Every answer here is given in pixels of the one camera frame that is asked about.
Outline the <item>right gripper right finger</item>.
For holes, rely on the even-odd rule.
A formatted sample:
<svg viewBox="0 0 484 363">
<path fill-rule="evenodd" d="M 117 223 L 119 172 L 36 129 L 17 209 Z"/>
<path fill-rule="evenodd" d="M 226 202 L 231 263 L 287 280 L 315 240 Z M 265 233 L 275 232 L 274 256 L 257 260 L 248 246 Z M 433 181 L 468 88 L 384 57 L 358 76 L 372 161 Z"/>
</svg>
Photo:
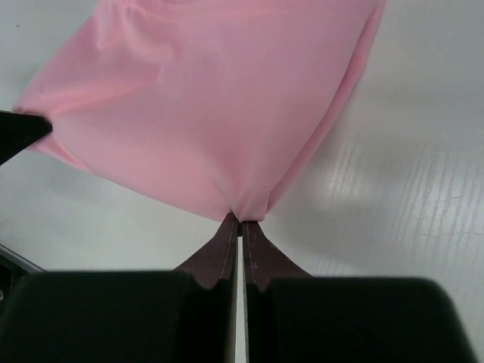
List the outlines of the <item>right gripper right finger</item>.
<svg viewBox="0 0 484 363">
<path fill-rule="evenodd" d="M 474 362 L 447 293 L 424 278 L 314 277 L 240 226 L 250 362 Z"/>
</svg>

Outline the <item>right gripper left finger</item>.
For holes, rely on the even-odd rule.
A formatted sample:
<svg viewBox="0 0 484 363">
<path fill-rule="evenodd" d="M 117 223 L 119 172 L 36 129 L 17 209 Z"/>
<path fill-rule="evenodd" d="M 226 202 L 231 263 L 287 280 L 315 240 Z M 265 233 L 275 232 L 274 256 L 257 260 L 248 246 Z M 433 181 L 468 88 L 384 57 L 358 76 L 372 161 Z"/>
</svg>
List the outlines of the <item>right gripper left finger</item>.
<svg viewBox="0 0 484 363">
<path fill-rule="evenodd" d="M 231 362 L 237 219 L 171 271 L 43 272 L 1 316 L 3 362 Z"/>
</svg>

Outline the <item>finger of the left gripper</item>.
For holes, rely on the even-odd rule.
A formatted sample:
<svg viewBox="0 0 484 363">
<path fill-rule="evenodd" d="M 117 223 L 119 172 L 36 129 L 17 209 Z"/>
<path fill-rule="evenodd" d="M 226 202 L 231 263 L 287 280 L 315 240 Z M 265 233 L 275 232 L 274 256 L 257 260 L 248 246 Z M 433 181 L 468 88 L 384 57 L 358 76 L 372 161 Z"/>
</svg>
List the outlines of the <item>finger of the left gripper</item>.
<svg viewBox="0 0 484 363">
<path fill-rule="evenodd" d="M 52 132 L 52 125 L 43 116 L 3 110 L 0 126 L 2 165 Z"/>
</svg>

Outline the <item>pink t shirt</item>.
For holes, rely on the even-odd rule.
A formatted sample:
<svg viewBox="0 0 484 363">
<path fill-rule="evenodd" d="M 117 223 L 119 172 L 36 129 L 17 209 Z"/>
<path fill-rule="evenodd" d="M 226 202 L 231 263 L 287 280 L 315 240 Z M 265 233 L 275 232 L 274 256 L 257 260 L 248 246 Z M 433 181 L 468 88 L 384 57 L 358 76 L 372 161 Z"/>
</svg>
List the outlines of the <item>pink t shirt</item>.
<svg viewBox="0 0 484 363">
<path fill-rule="evenodd" d="M 31 78 L 34 150 L 171 206 L 261 221 L 365 70 L 382 1 L 100 1 Z"/>
</svg>

